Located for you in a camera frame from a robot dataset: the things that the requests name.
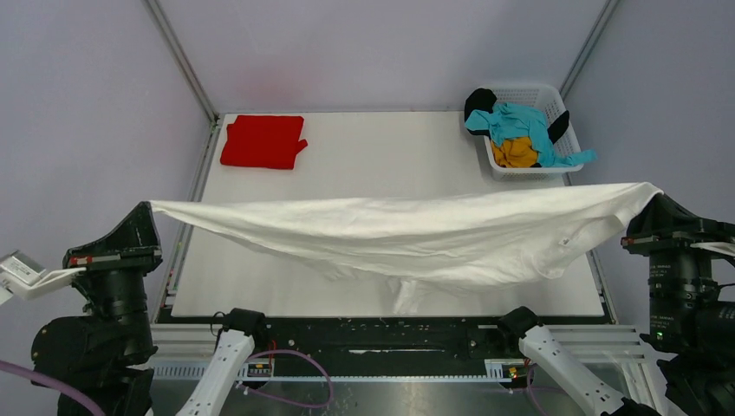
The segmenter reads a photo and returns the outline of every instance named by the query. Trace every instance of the white cloth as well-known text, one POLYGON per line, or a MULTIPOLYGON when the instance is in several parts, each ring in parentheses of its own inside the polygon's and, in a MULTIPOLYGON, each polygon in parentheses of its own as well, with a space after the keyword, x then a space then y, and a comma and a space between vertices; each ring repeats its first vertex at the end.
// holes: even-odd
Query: white cloth
POLYGON ((151 201, 151 206, 252 250, 296 258, 325 276, 395 277, 400 291, 394 312, 410 314, 421 290, 558 278, 572 260, 625 230, 660 192, 639 183, 427 200, 151 201))

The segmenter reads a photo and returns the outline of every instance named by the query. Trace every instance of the orange cloth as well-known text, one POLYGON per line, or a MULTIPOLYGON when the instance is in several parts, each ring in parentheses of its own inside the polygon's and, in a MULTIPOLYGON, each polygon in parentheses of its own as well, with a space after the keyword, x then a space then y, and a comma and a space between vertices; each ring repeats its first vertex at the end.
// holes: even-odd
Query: orange cloth
POLYGON ((490 141, 495 163, 502 167, 531 167, 538 160, 538 152, 533 150, 528 136, 506 140, 501 147, 490 141))

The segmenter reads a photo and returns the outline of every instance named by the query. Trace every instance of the turquoise garment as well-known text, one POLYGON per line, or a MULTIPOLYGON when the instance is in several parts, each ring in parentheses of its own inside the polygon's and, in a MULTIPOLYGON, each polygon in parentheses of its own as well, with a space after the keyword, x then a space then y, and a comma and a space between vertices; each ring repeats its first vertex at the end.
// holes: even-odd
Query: turquoise garment
POLYGON ((560 156, 554 150, 546 127, 546 116, 533 107, 521 106, 510 102, 496 103, 492 113, 474 110, 465 121, 470 130, 488 130, 491 140, 500 147, 506 140, 530 137, 533 150, 538 152, 541 167, 571 167, 597 159, 594 150, 560 156))

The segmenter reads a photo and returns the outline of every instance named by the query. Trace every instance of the red garment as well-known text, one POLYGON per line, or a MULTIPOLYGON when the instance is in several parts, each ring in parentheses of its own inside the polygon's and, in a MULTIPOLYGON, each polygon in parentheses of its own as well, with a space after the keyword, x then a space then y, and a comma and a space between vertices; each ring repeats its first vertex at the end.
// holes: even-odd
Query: red garment
POLYGON ((227 166, 293 169, 296 155, 308 145, 299 140, 303 117, 239 115, 227 126, 219 163, 227 166))

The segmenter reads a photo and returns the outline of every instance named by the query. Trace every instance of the purple cable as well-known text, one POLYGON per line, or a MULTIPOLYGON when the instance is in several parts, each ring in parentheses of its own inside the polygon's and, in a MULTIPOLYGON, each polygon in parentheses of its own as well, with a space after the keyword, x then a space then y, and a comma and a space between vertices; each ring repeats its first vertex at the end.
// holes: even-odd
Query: purple cable
POLYGON ((97 403, 94 403, 94 401, 84 393, 53 377, 48 377, 46 374, 28 370, 27 368, 20 367, 3 360, 0 360, 0 371, 14 374, 19 377, 23 377, 24 379, 35 381, 40 385, 53 388, 54 390, 67 395, 69 398, 76 400, 77 403, 86 407, 94 416, 105 416, 105 413, 102 411, 100 406, 97 405, 97 403))
POLYGON ((527 375, 528 377, 528 387, 526 387, 526 391, 529 394, 530 401, 533 403, 533 406, 538 410, 539 413, 541 413, 543 416, 549 416, 541 407, 541 405, 538 404, 538 400, 536 399, 536 395, 533 393, 534 390, 539 390, 538 388, 533 388, 533 373, 536 370, 536 365, 530 366, 529 373, 527 375))
POLYGON ((263 351, 262 353, 253 354, 250 357, 248 357, 248 359, 245 360, 245 362, 247 362, 248 360, 252 360, 253 358, 265 357, 267 355, 272 355, 272 354, 295 355, 297 357, 303 358, 304 360, 308 361, 312 366, 316 367, 316 369, 319 370, 319 373, 322 373, 324 378, 327 379, 327 386, 329 387, 329 398, 327 399, 327 401, 325 401, 324 403, 318 404, 318 405, 313 405, 311 403, 302 403, 300 401, 289 400, 281 396, 275 396, 273 394, 264 393, 264 392, 261 392, 260 390, 250 389, 242 385, 237 386, 237 388, 244 390, 246 393, 250 392, 253 394, 257 394, 258 396, 267 397, 268 399, 281 401, 282 403, 288 403, 290 405, 299 406, 299 407, 306 407, 307 409, 320 409, 322 407, 328 406, 329 403, 331 403, 332 400, 335 398, 335 385, 332 383, 332 379, 329 378, 329 374, 327 374, 327 370, 325 370, 324 367, 319 365, 319 363, 316 362, 316 360, 314 360, 313 358, 309 357, 308 355, 304 353, 295 351, 293 349, 271 349, 270 351, 263 351))

